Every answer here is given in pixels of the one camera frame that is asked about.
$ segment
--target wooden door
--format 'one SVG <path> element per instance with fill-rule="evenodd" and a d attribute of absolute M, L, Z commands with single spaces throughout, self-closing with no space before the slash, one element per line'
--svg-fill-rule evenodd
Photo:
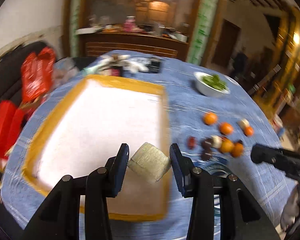
<path fill-rule="evenodd" d="M 212 63 L 228 67 L 234 46 L 237 43 L 241 29 L 231 22 L 223 20 L 222 30 L 217 44 Z"/>

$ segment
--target white candy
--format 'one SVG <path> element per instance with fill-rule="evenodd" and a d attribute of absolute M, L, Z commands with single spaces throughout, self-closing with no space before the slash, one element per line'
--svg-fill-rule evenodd
<path fill-rule="evenodd" d="M 218 135 L 212 135 L 212 147 L 219 149 L 222 145 L 222 139 Z"/>
<path fill-rule="evenodd" d="M 246 127 L 249 126 L 249 122 L 247 119 L 241 119 L 240 121 L 238 121 L 238 125 L 242 130 L 244 130 Z"/>

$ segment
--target white bowl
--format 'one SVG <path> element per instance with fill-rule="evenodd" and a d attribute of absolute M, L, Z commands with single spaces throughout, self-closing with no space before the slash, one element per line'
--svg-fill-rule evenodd
<path fill-rule="evenodd" d="M 204 76 L 210 76 L 207 73 L 203 72 L 194 72 L 194 76 L 197 79 L 196 80 L 196 87 L 200 91 L 200 93 L 204 94 L 207 97 L 215 97 L 219 98 L 222 97 L 223 95 L 228 95 L 230 94 L 229 88 L 224 89 L 223 91 L 217 90 L 213 87 L 208 86 L 206 83 L 202 81 L 202 77 Z"/>

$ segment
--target sponge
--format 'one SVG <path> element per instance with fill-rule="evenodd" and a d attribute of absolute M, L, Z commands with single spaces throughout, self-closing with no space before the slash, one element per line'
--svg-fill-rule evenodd
<path fill-rule="evenodd" d="M 128 161 L 128 167 L 151 184 L 159 181 L 170 166 L 170 158 L 147 142 Z"/>

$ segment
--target light fixture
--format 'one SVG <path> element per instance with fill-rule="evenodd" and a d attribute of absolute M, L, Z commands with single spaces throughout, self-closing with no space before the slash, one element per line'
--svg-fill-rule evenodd
<path fill-rule="evenodd" d="M 293 42 L 295 44 L 299 44 L 299 42 L 300 42 L 300 36 L 299 36 L 299 34 L 297 34 L 297 33 L 293 34 Z"/>

